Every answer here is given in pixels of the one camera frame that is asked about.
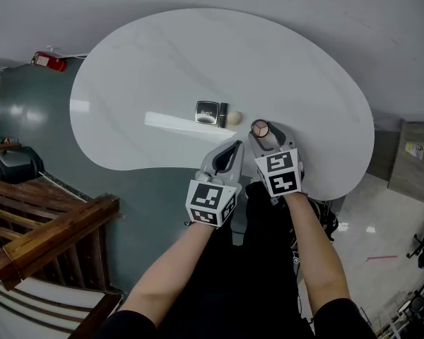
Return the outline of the yellow white paper label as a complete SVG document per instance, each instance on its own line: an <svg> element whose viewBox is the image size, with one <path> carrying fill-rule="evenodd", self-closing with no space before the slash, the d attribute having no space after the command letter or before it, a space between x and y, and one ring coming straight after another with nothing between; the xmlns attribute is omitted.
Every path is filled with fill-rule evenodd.
<svg viewBox="0 0 424 339"><path fill-rule="evenodd" d="M424 154L424 146L418 143L406 143L405 151L413 157L422 160Z"/></svg>

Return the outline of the brown wooden stair railing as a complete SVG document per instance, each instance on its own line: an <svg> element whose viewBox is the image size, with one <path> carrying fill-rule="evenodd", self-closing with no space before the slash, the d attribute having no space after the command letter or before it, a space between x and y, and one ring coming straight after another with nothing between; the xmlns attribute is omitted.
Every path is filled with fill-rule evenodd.
<svg viewBox="0 0 424 339"><path fill-rule="evenodd" d="M0 143L0 150L25 147ZM88 198L46 172L20 184L0 181L0 282L27 278L105 293L67 339L91 339L122 293L109 279L105 226L119 217L119 199Z"/></svg>

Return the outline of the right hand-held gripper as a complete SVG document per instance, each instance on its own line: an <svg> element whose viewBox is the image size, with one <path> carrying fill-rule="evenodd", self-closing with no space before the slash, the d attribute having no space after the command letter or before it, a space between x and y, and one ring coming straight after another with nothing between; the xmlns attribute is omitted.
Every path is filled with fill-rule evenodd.
<svg viewBox="0 0 424 339"><path fill-rule="evenodd" d="M269 130L274 135L279 150L282 152L268 154L260 137L252 131L248 139L252 147L257 173L270 197L302 191L302 163L295 144L293 131L284 124L269 121Z"/></svg>

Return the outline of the round eyeshadow compact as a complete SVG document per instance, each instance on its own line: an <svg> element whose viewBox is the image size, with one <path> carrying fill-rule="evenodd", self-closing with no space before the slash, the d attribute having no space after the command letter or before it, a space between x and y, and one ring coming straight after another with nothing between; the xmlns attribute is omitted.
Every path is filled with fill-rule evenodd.
<svg viewBox="0 0 424 339"><path fill-rule="evenodd" d="M251 132L257 138L263 138L268 135L270 131L269 123L263 119L258 119L252 122Z"/></svg>

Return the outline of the black bin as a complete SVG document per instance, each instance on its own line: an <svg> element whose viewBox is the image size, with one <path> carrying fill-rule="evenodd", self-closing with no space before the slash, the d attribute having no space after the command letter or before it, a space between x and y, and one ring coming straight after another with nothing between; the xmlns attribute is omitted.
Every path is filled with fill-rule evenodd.
<svg viewBox="0 0 424 339"><path fill-rule="evenodd" d="M31 147L0 150L0 181L20 184L37 179L44 171L40 156Z"/></svg>

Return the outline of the person's left forearm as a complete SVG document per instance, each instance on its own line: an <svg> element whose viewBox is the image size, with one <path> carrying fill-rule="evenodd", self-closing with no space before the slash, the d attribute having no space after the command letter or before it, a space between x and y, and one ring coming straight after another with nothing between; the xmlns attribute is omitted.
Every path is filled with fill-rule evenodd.
<svg viewBox="0 0 424 339"><path fill-rule="evenodd" d="M210 225L191 224L142 275L120 309L159 326L189 282L213 231Z"/></svg>

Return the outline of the grey square compact case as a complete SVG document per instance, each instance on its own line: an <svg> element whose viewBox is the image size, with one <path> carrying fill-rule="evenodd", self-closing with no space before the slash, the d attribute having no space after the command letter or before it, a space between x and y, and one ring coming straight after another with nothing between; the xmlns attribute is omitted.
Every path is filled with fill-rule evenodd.
<svg viewBox="0 0 424 339"><path fill-rule="evenodd" d="M195 109L195 122L217 124L219 104L212 101L198 101Z"/></svg>

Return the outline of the white kidney-shaped table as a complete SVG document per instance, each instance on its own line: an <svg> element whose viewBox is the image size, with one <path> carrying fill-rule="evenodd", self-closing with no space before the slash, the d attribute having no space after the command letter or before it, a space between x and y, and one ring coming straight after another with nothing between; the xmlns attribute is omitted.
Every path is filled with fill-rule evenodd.
<svg viewBox="0 0 424 339"><path fill-rule="evenodd" d="M238 126L195 122L198 101L228 103ZM214 8L158 13L101 41L70 98L83 153L110 170L192 168L253 121L284 124L315 199L345 196L363 178L375 130L363 92L325 51L270 20Z"/></svg>

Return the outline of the person's black clothed body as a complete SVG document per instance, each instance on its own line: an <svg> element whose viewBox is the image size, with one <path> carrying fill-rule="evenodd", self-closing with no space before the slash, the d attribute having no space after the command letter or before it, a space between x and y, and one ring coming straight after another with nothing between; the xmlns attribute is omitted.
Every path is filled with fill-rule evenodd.
<svg viewBox="0 0 424 339"><path fill-rule="evenodd" d="M352 299L313 315L288 204L274 206L261 182L246 188L241 245L214 228L186 287L163 322L120 308L93 339L376 339Z"/></svg>

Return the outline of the grey wooden shelf cabinet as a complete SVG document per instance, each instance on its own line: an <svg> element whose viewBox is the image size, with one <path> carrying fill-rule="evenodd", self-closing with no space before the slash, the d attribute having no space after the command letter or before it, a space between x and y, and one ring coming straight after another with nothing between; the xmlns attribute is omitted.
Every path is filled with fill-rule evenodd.
<svg viewBox="0 0 424 339"><path fill-rule="evenodd" d="M375 131L367 173L387 182L387 188L424 202L424 154L419 160L405 151L406 143L424 146L424 122L401 122L399 131Z"/></svg>

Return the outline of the white stair steps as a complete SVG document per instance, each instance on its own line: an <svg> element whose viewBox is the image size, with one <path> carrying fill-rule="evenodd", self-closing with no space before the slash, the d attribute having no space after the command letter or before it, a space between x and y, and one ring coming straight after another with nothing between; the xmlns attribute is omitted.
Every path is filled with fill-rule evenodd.
<svg viewBox="0 0 424 339"><path fill-rule="evenodd" d="M34 278L12 290L0 282L0 339L67 339L104 296Z"/></svg>

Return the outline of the person's right forearm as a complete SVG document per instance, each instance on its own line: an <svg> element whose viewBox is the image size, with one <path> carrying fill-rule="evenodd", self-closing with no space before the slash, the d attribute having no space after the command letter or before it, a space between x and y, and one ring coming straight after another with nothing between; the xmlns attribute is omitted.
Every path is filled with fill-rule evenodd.
<svg viewBox="0 0 424 339"><path fill-rule="evenodd" d="M300 271L312 314L335 299L350 299L341 260L304 194L284 196L295 230Z"/></svg>

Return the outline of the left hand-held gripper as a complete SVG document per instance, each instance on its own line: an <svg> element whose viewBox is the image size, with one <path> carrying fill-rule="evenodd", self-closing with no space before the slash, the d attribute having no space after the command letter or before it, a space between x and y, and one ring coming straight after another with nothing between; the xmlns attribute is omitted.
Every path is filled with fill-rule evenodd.
<svg viewBox="0 0 424 339"><path fill-rule="evenodd" d="M189 183L185 208L191 222L222 227L237 205L242 190L245 146L240 140L226 142L209 152L201 171Z"/></svg>

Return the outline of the red fire extinguisher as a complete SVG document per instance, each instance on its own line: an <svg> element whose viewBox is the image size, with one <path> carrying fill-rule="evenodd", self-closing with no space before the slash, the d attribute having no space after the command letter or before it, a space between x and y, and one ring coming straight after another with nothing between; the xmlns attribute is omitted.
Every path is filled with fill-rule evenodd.
<svg viewBox="0 0 424 339"><path fill-rule="evenodd" d="M52 56L45 52L36 52L30 63L34 66L41 66L58 72L65 71L67 67L67 61L65 59Z"/></svg>

